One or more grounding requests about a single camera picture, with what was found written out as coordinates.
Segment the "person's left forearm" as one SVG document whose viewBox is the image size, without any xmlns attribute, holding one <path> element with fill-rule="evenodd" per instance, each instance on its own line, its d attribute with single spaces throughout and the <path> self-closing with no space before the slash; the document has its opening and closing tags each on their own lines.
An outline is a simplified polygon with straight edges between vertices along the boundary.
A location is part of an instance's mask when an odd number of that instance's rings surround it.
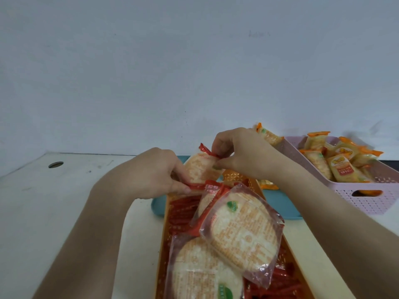
<svg viewBox="0 0 399 299">
<path fill-rule="evenodd" d="M 136 195 L 95 185 L 32 299 L 111 299 L 122 228 Z"/>
</svg>

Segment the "person's left hand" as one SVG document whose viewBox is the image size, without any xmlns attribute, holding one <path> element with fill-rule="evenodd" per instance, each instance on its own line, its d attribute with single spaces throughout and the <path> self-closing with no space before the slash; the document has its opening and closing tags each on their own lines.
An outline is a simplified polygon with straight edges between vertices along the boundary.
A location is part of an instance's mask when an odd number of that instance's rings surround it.
<svg viewBox="0 0 399 299">
<path fill-rule="evenodd" d="M 162 184 L 175 180 L 188 185 L 190 177 L 172 150 L 151 148 L 107 172 L 93 186 L 90 196 L 132 203 L 162 194 Z"/>
</svg>

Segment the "teal plastic tray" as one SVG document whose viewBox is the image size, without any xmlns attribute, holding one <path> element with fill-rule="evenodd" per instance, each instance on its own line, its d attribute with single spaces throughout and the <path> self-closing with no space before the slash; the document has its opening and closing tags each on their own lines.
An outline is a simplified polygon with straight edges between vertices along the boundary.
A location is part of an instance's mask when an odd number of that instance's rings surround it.
<svg viewBox="0 0 399 299">
<path fill-rule="evenodd" d="M 185 163 L 189 156 L 178 156 L 178 158 Z M 223 181 L 223 177 L 220 176 L 217 179 L 218 182 Z M 293 205 L 291 200 L 287 197 L 285 193 L 280 190 L 270 191 L 262 190 L 267 202 L 278 211 L 285 220 L 302 220 L 303 217 L 300 212 Z M 164 217 L 166 207 L 166 196 L 159 196 L 152 199 L 151 210 L 154 215 L 159 217 Z"/>
</svg>

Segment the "large clear rice cracker packet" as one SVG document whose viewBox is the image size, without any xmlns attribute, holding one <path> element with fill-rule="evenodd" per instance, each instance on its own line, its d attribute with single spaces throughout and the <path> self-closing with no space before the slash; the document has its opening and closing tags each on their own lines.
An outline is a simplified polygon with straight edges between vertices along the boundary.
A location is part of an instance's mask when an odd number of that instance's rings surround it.
<svg viewBox="0 0 399 299">
<path fill-rule="evenodd" d="M 280 250 L 283 217 L 243 183 L 223 189 L 202 212 L 199 235 L 248 281 L 269 288 Z"/>
<path fill-rule="evenodd" d="M 200 237 L 172 237 L 163 299 L 243 299 L 241 274 Z"/>
</svg>

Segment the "pile of yellow snack packets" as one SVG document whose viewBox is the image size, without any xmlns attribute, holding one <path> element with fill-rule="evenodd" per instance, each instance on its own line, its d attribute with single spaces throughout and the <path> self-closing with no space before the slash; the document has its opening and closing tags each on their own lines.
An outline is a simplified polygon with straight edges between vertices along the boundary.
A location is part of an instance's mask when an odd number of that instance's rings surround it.
<svg viewBox="0 0 399 299">
<path fill-rule="evenodd" d="M 327 142 L 329 134 L 329 131 L 308 133 L 299 151 L 329 181 L 375 183 L 370 168 L 384 152 L 356 144 L 345 136 L 332 145 Z"/>
</svg>

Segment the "orange-ended yellow cracker packet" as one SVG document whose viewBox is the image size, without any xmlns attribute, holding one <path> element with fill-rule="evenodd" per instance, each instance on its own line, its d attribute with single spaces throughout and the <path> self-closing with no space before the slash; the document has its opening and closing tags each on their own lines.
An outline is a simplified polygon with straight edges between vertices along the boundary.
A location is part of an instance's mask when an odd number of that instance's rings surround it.
<svg viewBox="0 0 399 299">
<path fill-rule="evenodd" d="M 259 122 L 255 126 L 255 130 L 256 130 L 257 134 L 261 136 L 262 139 L 267 141 L 273 147 L 276 147 L 278 144 L 280 144 L 284 140 L 284 137 L 278 136 L 278 135 L 274 134 L 273 132 L 264 128 L 262 126 L 261 122 Z"/>
<path fill-rule="evenodd" d="M 276 184 L 272 183 L 271 181 L 264 180 L 264 179 L 257 180 L 257 181 L 262 190 L 270 190 L 270 191 L 279 190 L 279 187 Z"/>
</svg>

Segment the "person's right forearm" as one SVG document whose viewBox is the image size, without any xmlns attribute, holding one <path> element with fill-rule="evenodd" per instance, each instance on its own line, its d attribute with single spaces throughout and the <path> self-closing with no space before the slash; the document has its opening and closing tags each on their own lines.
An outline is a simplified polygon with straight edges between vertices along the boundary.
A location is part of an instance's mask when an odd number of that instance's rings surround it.
<svg viewBox="0 0 399 299">
<path fill-rule="evenodd" d="M 305 168 L 274 158 L 269 180 L 286 193 L 357 299 L 399 299 L 399 236 Z"/>
</svg>

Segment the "person's right hand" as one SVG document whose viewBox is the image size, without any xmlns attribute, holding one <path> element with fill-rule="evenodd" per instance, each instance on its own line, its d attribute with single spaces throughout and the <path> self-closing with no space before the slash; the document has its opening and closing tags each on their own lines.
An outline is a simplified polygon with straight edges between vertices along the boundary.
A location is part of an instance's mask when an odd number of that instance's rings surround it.
<svg viewBox="0 0 399 299">
<path fill-rule="evenodd" d="M 222 158 L 236 157 L 238 173 L 254 179 L 274 183 L 295 163 L 284 156 L 254 130 L 236 128 L 219 132 L 212 144 L 212 152 Z"/>
</svg>

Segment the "small red-edged rice cracker packet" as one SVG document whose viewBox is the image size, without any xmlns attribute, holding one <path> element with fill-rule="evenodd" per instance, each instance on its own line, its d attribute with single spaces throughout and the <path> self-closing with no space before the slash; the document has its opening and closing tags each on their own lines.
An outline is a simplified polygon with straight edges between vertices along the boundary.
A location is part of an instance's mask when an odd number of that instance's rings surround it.
<svg viewBox="0 0 399 299">
<path fill-rule="evenodd" d="M 188 186 L 191 189 L 191 195 L 201 194 L 205 189 L 206 181 L 217 181 L 225 171 L 216 166 L 221 159 L 219 155 L 213 153 L 203 143 L 200 144 L 199 151 L 184 163 L 190 177 Z"/>
</svg>

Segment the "pink plastic basket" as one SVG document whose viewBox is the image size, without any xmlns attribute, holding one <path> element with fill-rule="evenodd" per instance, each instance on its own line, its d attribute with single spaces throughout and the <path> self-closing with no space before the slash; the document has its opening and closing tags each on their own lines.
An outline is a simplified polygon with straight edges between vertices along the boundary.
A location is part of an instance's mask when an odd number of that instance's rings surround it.
<svg viewBox="0 0 399 299">
<path fill-rule="evenodd" d="M 367 215 L 383 215 L 399 199 L 399 171 L 381 161 L 371 164 L 371 183 L 338 183 L 326 179 L 319 170 L 300 153 L 307 136 L 286 136 L 275 148 L 289 159 L 305 168 L 343 199 Z"/>
</svg>

